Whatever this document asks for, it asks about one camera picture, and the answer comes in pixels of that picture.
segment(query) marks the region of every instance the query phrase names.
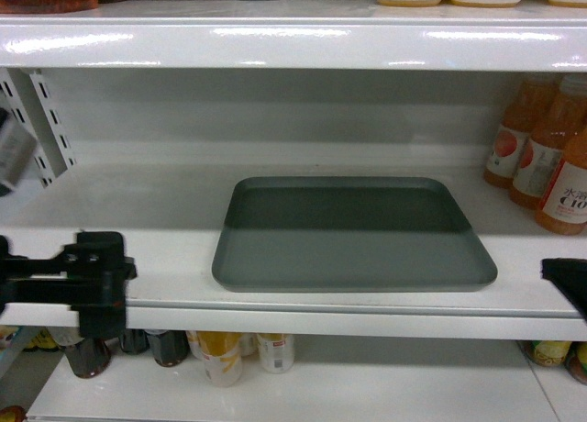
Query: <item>metal tray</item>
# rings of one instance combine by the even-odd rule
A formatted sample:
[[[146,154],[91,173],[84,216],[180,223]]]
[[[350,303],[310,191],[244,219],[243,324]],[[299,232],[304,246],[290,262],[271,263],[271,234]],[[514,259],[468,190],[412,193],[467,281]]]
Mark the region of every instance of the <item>metal tray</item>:
[[[236,292],[472,291],[497,268],[438,181],[254,177],[235,187],[212,274]]]

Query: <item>white metal shelf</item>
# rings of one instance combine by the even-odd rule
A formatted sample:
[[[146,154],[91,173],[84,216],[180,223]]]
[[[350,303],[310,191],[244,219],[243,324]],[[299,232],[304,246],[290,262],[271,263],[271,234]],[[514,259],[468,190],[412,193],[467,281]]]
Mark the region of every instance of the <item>white metal shelf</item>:
[[[541,229],[532,213],[481,178],[480,168],[254,165],[78,165],[28,205],[4,234],[14,252],[48,258],[79,228],[115,229],[137,259],[128,287],[136,328],[478,339],[587,339],[572,305],[540,279],[540,260],[584,257],[586,238]],[[497,264],[472,293],[231,293],[211,274],[219,232],[240,179],[254,175],[423,175],[453,193]],[[65,306],[9,305],[2,321],[75,326]]]
[[[118,353],[92,380],[62,360],[28,420],[575,422],[557,419],[510,341],[297,336],[296,346],[290,371],[266,373],[252,356],[224,389],[191,355],[165,369],[150,353]]]
[[[375,0],[131,0],[0,16],[0,66],[585,71],[584,10]]]

